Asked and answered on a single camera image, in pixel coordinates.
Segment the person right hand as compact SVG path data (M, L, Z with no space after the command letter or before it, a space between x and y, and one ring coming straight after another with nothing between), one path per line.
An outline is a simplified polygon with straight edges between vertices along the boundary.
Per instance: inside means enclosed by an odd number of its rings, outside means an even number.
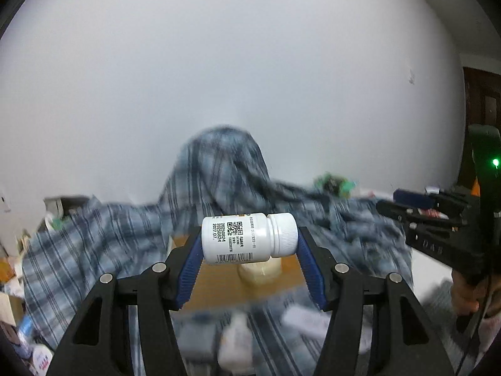
M484 279L475 286L470 285L458 271L452 271L451 301L452 308L459 316L468 316L480 309L480 301L488 291L488 280Z

